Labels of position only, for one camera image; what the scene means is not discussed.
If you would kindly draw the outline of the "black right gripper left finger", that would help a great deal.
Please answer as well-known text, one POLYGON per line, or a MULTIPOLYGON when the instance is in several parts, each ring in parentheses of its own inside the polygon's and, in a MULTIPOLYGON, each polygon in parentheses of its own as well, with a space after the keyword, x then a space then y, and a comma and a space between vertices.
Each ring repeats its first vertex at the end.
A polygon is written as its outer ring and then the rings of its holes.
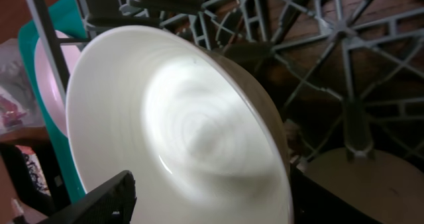
POLYGON ((124 170, 67 206, 42 224, 91 224, 131 222, 136 204, 135 179, 124 170))

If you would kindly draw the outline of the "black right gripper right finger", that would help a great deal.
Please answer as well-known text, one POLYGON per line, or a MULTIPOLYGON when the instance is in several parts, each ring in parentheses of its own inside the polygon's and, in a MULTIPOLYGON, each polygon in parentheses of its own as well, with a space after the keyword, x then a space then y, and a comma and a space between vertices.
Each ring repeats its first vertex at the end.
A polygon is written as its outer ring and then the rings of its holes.
POLYGON ((299 224, 381 224, 290 166, 294 222, 299 224))

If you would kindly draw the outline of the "white small cup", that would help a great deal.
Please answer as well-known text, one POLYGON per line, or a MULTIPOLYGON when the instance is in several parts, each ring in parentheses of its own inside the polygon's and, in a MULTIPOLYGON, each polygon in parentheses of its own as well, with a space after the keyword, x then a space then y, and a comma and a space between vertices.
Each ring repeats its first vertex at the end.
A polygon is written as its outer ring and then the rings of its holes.
POLYGON ((374 154, 349 161, 336 148, 312 160, 304 174, 381 223, 423 224, 422 171, 390 153, 374 154))

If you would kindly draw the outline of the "cream bowl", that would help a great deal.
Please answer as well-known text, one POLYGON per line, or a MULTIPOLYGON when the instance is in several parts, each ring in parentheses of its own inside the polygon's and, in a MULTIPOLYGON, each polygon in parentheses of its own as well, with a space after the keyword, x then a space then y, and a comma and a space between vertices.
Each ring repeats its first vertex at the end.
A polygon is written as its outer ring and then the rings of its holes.
POLYGON ((132 173, 133 223, 292 223, 290 162, 274 102, 244 68, 172 33, 108 30, 82 51, 68 140, 90 192, 132 173))

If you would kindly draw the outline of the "red snack wrapper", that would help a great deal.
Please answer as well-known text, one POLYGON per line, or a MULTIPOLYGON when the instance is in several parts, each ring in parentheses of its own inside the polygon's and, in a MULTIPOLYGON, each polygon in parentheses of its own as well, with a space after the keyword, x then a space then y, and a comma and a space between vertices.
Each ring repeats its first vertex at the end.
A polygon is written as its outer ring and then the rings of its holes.
POLYGON ((22 125, 22 118, 27 115, 25 110, 21 111, 16 103, 1 96, 1 124, 5 128, 22 125))

